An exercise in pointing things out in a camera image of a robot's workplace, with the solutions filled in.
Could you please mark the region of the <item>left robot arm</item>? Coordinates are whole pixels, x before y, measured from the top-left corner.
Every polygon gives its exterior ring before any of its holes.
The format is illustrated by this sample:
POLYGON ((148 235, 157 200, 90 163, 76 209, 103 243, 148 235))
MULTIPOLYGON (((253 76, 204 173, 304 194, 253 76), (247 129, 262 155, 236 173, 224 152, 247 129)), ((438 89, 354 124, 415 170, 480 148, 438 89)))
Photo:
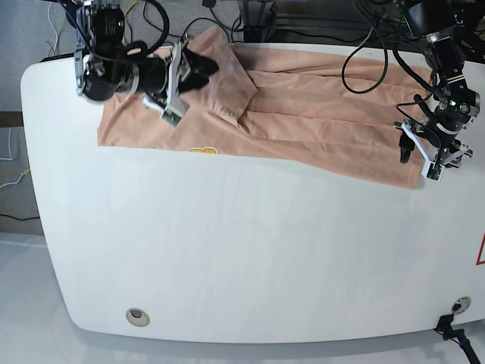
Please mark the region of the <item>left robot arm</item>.
POLYGON ((383 53, 386 57, 394 56, 404 72, 438 102, 430 110, 427 100, 415 95, 411 104, 420 107, 426 121, 406 115, 403 122, 395 124, 401 131, 400 162, 407 163, 414 149, 419 149, 424 158, 422 175, 440 180, 447 168, 459 168, 463 156, 473 155, 457 136, 479 115, 480 96, 468 87, 462 72, 465 61, 454 40, 457 23, 451 5, 447 1, 397 1, 396 6, 413 37, 427 41, 424 57, 432 69, 431 81, 418 76, 400 57, 397 48, 384 46, 383 53))

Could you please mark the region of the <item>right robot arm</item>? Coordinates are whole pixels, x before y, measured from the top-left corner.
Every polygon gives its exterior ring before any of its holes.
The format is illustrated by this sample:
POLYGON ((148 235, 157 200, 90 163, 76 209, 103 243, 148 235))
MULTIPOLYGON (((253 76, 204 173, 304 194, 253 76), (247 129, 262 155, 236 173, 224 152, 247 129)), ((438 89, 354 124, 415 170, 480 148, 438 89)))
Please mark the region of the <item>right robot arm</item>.
POLYGON ((92 102, 107 102, 117 93, 140 94, 145 107, 159 112, 173 126, 189 110, 181 96, 208 84, 219 67, 216 61, 189 49, 189 37, 175 43, 168 56, 155 50, 165 42, 170 21, 163 6, 153 1, 163 29, 158 41, 123 43, 126 17, 118 1, 75 1, 67 16, 77 30, 74 52, 77 93, 92 102))

